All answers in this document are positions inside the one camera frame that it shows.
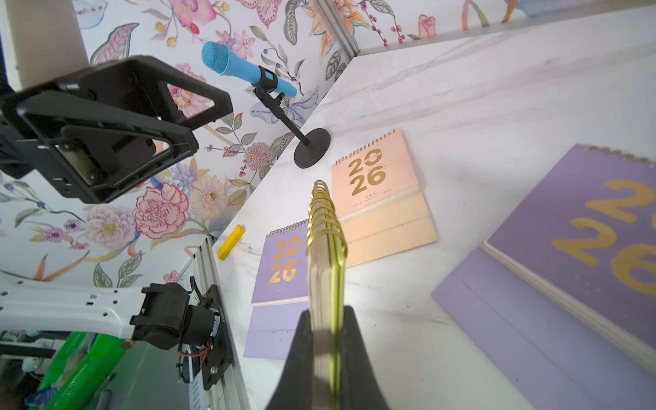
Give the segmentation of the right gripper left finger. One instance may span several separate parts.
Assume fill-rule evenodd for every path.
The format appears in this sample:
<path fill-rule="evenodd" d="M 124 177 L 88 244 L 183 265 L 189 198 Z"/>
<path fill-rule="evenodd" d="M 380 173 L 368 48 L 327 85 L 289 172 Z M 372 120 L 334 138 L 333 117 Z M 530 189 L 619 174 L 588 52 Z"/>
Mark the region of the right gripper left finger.
<path fill-rule="evenodd" d="M 314 382 L 313 332 L 308 310 L 302 312 L 276 390 L 266 409 L 311 409 Z"/>

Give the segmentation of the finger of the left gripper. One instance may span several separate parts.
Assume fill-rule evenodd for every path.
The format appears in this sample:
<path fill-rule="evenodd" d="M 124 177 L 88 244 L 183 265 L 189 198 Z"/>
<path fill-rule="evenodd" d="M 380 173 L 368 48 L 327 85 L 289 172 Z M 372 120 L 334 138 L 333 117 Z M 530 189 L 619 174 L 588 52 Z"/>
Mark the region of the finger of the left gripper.
<path fill-rule="evenodd" d="M 64 197 L 86 204 L 112 202 L 198 149 L 192 131 L 184 126 L 106 104 L 98 122 L 102 124 L 102 179 L 82 179 L 77 172 L 54 178 L 40 173 Z"/>
<path fill-rule="evenodd" d="M 134 56 L 70 73 L 56 80 L 63 92 L 196 130 L 233 112 L 230 95 L 153 56 Z M 170 87 L 205 97 L 213 105 L 197 114 L 178 107 Z"/>

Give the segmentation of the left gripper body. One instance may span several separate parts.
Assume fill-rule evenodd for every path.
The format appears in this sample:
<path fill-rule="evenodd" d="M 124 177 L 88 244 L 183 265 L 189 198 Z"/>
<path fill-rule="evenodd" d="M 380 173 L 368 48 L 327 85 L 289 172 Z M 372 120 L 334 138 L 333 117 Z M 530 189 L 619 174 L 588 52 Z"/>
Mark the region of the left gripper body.
<path fill-rule="evenodd" d="M 101 76 L 65 76 L 22 92 L 1 89 L 1 170 L 21 178 L 103 177 Z"/>

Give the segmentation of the yellow-green calendar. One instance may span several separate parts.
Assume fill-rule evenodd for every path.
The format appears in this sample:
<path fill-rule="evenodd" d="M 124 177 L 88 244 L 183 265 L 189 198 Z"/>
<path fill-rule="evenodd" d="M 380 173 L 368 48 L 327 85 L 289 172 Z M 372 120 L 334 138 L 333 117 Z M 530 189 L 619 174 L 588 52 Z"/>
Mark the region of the yellow-green calendar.
<path fill-rule="evenodd" d="M 307 264 L 313 334 L 313 409 L 337 409 L 343 326 L 343 292 L 348 245 L 328 185 L 314 182 L 309 205 Z"/>

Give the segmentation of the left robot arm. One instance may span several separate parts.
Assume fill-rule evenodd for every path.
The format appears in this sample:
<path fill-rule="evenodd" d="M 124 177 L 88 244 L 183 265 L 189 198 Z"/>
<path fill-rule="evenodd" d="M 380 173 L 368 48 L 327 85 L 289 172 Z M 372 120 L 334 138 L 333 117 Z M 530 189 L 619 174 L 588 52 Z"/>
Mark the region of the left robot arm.
<path fill-rule="evenodd" d="M 1 144 L 64 197 L 104 204 L 195 154 L 194 131 L 231 112 L 226 92 L 135 56 L 4 95 Z M 205 390 L 232 365 L 216 285 L 80 288 L 2 273 L 1 326 L 195 347 Z"/>

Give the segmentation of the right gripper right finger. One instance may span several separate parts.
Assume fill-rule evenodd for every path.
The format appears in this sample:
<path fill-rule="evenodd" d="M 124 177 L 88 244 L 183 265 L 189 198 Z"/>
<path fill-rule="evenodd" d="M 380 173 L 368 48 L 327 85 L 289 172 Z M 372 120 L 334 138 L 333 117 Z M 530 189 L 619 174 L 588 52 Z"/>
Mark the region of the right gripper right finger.
<path fill-rule="evenodd" d="M 344 307 L 340 331 L 340 408 L 389 409 L 379 388 L 355 311 Z"/>

